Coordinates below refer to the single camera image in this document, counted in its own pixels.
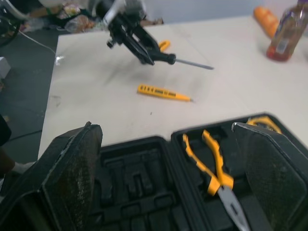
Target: plastic bottle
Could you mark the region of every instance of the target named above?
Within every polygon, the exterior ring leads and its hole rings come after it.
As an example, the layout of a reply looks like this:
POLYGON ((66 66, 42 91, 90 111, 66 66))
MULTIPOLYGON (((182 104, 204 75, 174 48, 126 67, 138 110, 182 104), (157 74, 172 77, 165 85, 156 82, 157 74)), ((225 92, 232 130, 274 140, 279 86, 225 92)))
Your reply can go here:
POLYGON ((308 24, 308 0, 299 0, 295 7, 282 16, 278 29, 267 50, 267 56, 277 61, 287 61, 308 24))

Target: cable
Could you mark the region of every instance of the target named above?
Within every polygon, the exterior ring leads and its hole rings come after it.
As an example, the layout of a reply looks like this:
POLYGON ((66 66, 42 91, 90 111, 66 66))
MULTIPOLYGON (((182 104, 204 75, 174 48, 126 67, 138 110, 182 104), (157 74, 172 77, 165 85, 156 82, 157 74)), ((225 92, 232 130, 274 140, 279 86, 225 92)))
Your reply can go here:
POLYGON ((42 129, 41 129, 41 130, 37 130, 37 131, 30 132, 30 133, 27 133, 27 134, 24 134, 24 135, 21 135, 21 136, 16 136, 16 137, 14 137, 14 138, 9 139, 6 143, 11 142, 11 141, 14 141, 14 140, 19 139, 19 138, 23 138, 23 137, 25 137, 25 136, 34 135, 34 134, 39 133, 39 132, 42 132, 42 129))
POLYGON ((29 37, 28 35, 25 35, 25 34, 24 34, 23 32, 21 32, 21 31, 19 31, 19 33, 22 34, 23 36, 25 36, 26 38, 28 38, 28 39, 34 41, 34 42, 37 43, 38 45, 47 48, 48 50, 52 51, 52 53, 54 53, 54 54, 56 55, 56 52, 55 52, 53 49, 51 49, 50 47, 45 46, 44 44, 41 44, 40 42, 38 42, 38 41, 36 41, 35 39, 29 37))

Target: pliers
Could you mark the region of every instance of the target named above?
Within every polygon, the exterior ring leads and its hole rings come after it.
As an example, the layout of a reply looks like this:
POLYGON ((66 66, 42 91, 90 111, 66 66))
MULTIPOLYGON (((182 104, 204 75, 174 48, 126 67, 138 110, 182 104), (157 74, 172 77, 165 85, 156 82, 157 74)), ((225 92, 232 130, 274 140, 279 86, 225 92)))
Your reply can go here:
POLYGON ((186 146, 185 151, 187 155, 207 178, 206 182, 209 182, 207 192, 212 196, 218 194, 229 217, 240 231, 250 231, 243 209, 232 191, 234 180, 223 171, 223 157, 220 154, 218 142, 213 139, 206 130, 203 131, 202 139, 206 142, 214 155, 217 176, 193 153, 189 145, 188 136, 183 134, 183 142, 186 146))

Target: yellow tester screwdriver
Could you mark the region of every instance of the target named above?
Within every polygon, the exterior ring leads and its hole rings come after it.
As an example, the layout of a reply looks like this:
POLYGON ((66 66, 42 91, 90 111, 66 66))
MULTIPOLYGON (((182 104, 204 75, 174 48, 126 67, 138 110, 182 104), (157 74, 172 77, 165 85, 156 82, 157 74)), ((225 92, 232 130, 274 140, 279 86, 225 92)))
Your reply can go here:
POLYGON ((181 101, 193 101, 186 95, 182 95, 176 92, 169 91, 163 88, 157 88, 154 86, 149 86, 145 84, 140 84, 137 89, 138 93, 152 95, 160 98, 171 99, 171 100, 181 100, 181 101))

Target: orange object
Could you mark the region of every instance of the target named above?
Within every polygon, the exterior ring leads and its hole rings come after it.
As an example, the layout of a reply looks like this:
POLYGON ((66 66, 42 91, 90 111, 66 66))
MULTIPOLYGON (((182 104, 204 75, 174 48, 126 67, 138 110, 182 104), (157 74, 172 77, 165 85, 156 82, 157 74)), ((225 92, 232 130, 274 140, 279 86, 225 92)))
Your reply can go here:
POLYGON ((255 8, 254 16, 266 34, 273 38, 279 25, 278 18, 269 9, 263 6, 255 8))

